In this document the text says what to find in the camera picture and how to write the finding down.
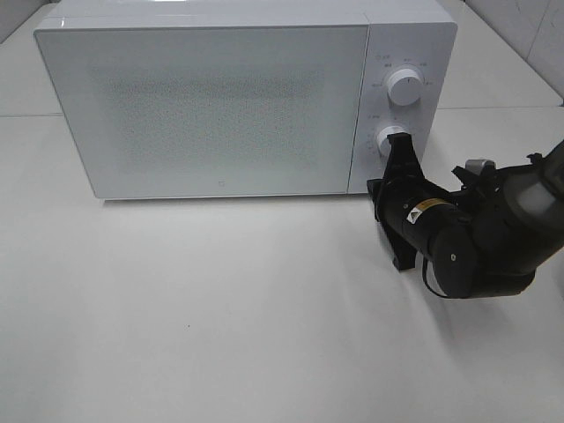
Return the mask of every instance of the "white microwave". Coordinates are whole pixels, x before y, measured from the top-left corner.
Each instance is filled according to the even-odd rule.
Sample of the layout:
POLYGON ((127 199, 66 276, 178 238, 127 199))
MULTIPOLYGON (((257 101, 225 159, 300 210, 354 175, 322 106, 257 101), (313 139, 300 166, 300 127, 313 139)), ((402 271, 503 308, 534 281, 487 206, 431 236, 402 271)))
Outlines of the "white microwave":
POLYGON ((63 0, 34 35, 95 196, 285 196, 366 193, 392 132, 423 154, 456 24, 434 0, 63 0))

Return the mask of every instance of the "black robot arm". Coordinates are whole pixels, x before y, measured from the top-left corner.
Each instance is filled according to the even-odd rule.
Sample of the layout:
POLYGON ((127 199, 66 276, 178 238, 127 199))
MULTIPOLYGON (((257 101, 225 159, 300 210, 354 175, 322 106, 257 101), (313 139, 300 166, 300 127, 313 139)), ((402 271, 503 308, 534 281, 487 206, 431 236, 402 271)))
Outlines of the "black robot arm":
POLYGON ((564 141, 524 166, 468 160, 448 192, 425 178, 409 134, 388 140, 384 176, 367 186, 398 270, 419 251, 448 298, 515 295, 564 246, 564 141))

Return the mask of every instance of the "white countertop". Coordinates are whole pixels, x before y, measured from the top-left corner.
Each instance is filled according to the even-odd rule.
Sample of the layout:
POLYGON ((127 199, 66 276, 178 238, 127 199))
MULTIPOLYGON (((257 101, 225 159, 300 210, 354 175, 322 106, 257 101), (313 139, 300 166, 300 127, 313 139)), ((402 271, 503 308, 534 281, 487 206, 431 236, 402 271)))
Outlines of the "white countertop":
MULTIPOLYGON (((564 253, 519 296, 444 301, 420 258, 396 272, 365 197, 104 204, 36 53, 10 44, 29 33, 14 36, 0 115, 25 116, 0 117, 0 421, 562 420, 564 253)), ((554 93, 500 93, 490 108, 445 93, 460 108, 437 112, 427 177, 454 189, 466 159, 526 163, 564 137, 554 93)))

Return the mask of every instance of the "knob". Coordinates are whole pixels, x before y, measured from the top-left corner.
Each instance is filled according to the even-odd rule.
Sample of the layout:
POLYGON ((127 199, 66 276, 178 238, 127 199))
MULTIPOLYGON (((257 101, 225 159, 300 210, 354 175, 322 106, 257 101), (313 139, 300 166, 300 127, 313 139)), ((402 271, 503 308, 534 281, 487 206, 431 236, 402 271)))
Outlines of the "knob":
POLYGON ((388 95, 398 106, 409 106, 421 97, 423 75, 417 68, 395 70, 386 82, 388 95))
POLYGON ((384 157, 388 157, 391 152, 391 144, 388 142, 388 135, 398 134, 400 132, 408 132, 403 126, 388 126, 378 132, 376 136, 376 143, 378 143, 378 149, 380 154, 384 157))

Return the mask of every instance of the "warning label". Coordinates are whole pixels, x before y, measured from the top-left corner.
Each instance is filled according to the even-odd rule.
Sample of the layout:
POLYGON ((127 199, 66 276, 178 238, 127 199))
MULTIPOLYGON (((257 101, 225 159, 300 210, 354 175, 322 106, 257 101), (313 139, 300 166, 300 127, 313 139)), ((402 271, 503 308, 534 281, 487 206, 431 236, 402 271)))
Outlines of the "warning label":
POLYGON ((417 222, 417 219, 421 217, 421 215, 425 210, 430 209, 434 205, 448 204, 448 203, 449 202, 444 201, 440 198, 429 198, 428 200, 422 201, 419 204, 417 204, 415 207, 413 207, 409 213, 407 213, 407 221, 412 225, 414 225, 415 222, 417 222))

